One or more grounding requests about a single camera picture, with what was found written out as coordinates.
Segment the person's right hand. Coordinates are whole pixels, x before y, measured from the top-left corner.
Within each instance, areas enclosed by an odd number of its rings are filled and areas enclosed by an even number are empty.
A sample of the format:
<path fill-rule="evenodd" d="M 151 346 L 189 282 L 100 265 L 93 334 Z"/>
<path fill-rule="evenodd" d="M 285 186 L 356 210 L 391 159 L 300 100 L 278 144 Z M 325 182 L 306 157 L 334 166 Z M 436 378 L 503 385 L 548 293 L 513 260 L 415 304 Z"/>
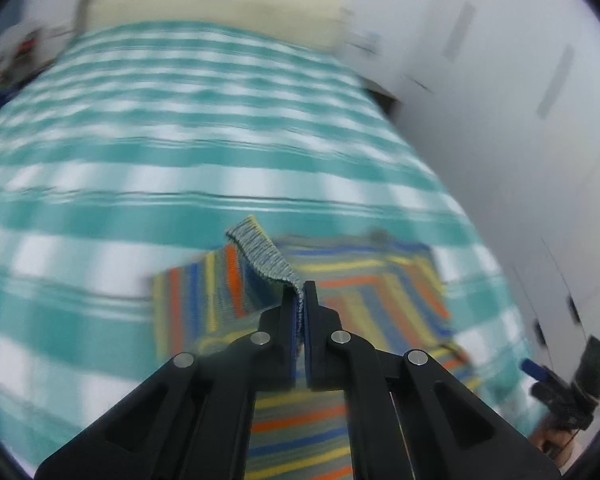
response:
<path fill-rule="evenodd" d="M 552 448 L 557 451 L 553 458 L 558 467 L 565 467 L 570 460 L 575 460 L 583 451 L 578 442 L 577 431 L 560 430 L 555 424 L 552 416 L 546 415 L 529 434 L 529 441 L 540 451 Z"/>

